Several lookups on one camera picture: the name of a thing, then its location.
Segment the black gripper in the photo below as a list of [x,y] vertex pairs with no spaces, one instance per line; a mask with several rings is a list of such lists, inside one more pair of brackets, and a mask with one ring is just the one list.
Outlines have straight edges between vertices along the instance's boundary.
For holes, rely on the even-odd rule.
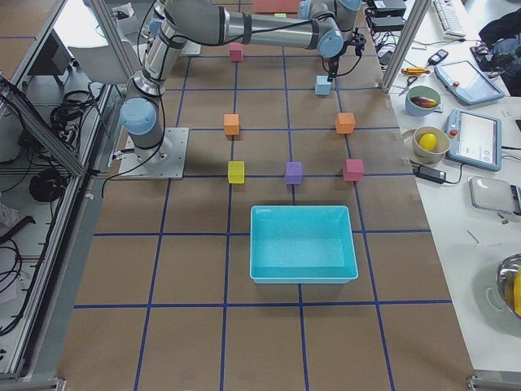
[[335,57],[331,57],[327,60],[327,82],[332,83],[332,79],[337,78],[337,72],[339,71],[339,60],[340,57],[337,55]]

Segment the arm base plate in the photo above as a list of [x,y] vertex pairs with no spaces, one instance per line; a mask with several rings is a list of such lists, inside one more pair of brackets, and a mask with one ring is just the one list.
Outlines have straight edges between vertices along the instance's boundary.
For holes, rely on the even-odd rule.
[[142,155],[141,150],[138,154],[130,152],[122,156],[120,176],[132,180],[182,179],[189,134],[187,127],[167,127],[160,150],[146,164],[140,165],[148,158]]

